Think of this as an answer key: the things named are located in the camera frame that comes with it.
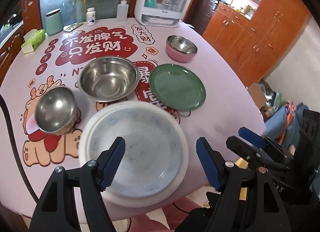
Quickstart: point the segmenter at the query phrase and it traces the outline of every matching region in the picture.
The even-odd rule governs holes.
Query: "screw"
[[[62,172],[63,170],[63,167],[62,166],[58,166],[54,169],[55,172],[59,173],[59,172]]]
[[[235,166],[235,164],[234,164],[233,162],[231,162],[231,161],[226,161],[226,162],[225,162],[225,165],[226,165],[227,167],[229,167],[229,168],[232,168],[233,166]]]
[[[88,161],[87,162],[87,165],[89,166],[89,167],[93,167],[93,166],[95,166],[96,165],[96,161],[95,160],[91,160],[91,161]]]
[[[260,173],[266,173],[268,171],[265,167],[259,167],[258,170]]]

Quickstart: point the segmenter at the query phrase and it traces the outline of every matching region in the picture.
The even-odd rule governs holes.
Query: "metal bowl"
[[[167,44],[176,51],[186,55],[196,55],[197,46],[186,38],[177,35],[171,35],[167,39]]]
[[[106,56],[89,62],[78,76],[80,91],[98,102],[129,95],[139,83],[139,70],[130,60]]]
[[[76,98],[71,89],[54,87],[44,93],[36,105],[36,125],[44,133],[65,134],[76,121],[76,111]]]

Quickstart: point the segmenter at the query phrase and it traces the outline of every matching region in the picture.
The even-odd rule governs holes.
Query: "oval green plate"
[[[155,67],[149,85],[163,104],[180,111],[196,110],[206,98],[204,85],[196,74],[176,64]]]

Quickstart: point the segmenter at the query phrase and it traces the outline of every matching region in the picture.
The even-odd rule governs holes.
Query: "green packet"
[[[44,29],[31,30],[24,36],[25,42],[21,45],[22,52],[24,54],[33,52],[38,48],[41,42],[45,39]]]

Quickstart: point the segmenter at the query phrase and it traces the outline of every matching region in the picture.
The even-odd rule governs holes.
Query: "white plate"
[[[81,135],[81,166],[97,159],[118,136],[124,138],[126,152],[102,197],[121,206],[146,207],[170,196],[182,182],[189,160],[186,137],[173,116],[147,102],[105,107]]]

